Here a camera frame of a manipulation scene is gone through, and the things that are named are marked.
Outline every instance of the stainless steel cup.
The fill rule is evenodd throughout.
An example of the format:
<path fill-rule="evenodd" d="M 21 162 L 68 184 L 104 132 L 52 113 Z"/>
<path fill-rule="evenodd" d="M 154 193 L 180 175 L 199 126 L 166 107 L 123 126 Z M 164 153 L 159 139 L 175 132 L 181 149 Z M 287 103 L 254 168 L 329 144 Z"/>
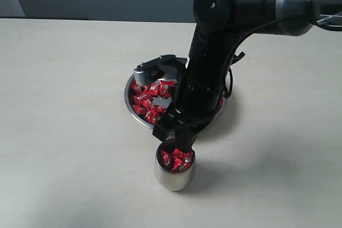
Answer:
<path fill-rule="evenodd" d="M 180 191 L 181 189 L 185 188 L 193 179 L 196 167 L 196 156 L 195 151 L 192 148 L 193 162 L 191 167 L 183 172 L 173 173 L 163 167 L 159 152 L 160 150 L 172 152 L 174 149 L 175 146 L 173 144 L 173 139 L 168 139 L 159 145 L 156 152 L 156 161 L 154 163 L 154 173 L 158 182 L 163 187 L 170 191 Z"/>

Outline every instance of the table surface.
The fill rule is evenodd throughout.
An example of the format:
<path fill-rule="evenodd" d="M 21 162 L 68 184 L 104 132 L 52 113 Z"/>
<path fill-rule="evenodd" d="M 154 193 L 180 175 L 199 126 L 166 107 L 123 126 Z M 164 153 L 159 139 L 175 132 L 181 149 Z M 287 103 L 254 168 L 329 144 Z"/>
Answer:
<path fill-rule="evenodd" d="M 0 227 L 340 227 L 342 34 L 253 35 L 181 192 L 127 111 L 132 69 L 194 24 L 0 20 Z"/>

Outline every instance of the robotic arm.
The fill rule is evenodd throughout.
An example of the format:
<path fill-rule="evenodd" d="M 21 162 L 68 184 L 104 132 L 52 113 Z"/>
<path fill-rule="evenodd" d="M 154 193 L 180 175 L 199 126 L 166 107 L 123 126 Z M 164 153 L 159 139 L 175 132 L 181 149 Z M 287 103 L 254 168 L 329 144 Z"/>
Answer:
<path fill-rule="evenodd" d="M 342 0 L 194 0 L 197 25 L 188 61 L 177 64 L 177 88 L 153 135 L 161 141 L 173 136 L 188 152 L 214 118 L 220 97 L 230 96 L 226 76 L 244 56 L 235 52 L 245 39 L 253 33 L 300 36 L 312 26 L 342 31 L 341 11 Z"/>

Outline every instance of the metal cup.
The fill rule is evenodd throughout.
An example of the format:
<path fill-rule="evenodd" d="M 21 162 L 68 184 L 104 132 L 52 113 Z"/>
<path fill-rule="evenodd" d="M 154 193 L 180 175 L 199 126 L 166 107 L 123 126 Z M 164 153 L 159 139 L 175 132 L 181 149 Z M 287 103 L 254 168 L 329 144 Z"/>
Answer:
<path fill-rule="evenodd" d="M 173 139 L 168 139 L 159 145 L 156 152 L 156 161 L 154 163 L 154 173 L 156 175 L 156 179 L 163 187 L 170 191 L 180 191 L 181 189 L 185 188 L 193 179 L 196 167 L 196 156 L 195 151 L 192 148 L 192 165 L 183 172 L 173 173 L 169 170 L 166 170 L 161 162 L 159 152 L 160 150 L 172 152 L 176 148 L 173 142 Z"/>

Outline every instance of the white table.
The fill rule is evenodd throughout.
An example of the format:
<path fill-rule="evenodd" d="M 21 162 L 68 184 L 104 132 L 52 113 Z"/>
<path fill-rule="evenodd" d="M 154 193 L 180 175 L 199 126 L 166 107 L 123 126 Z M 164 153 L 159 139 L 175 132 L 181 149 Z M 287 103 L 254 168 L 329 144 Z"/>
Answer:
<path fill-rule="evenodd" d="M 184 191 L 127 111 L 132 69 L 193 24 L 0 20 L 0 227 L 341 227 L 342 34 L 254 35 Z"/>

